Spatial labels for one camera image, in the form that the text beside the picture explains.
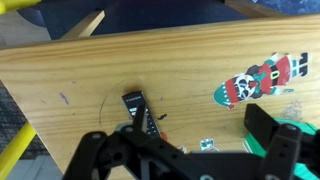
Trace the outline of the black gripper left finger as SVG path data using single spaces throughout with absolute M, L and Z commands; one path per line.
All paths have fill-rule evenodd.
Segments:
M 185 155 L 162 138 L 146 132 L 146 106 L 138 107 L 131 124 L 111 134 L 92 131 L 82 136 L 63 180 L 107 180 L 115 167 L 124 167 L 137 180 L 186 179 Z

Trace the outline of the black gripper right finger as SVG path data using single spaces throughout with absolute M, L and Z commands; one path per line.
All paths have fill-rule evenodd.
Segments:
M 319 130 L 304 132 L 299 126 L 276 121 L 257 104 L 248 104 L 244 126 L 264 149 L 257 178 L 262 180 L 301 180 L 294 174 L 303 164 L 314 176 L 320 176 Z

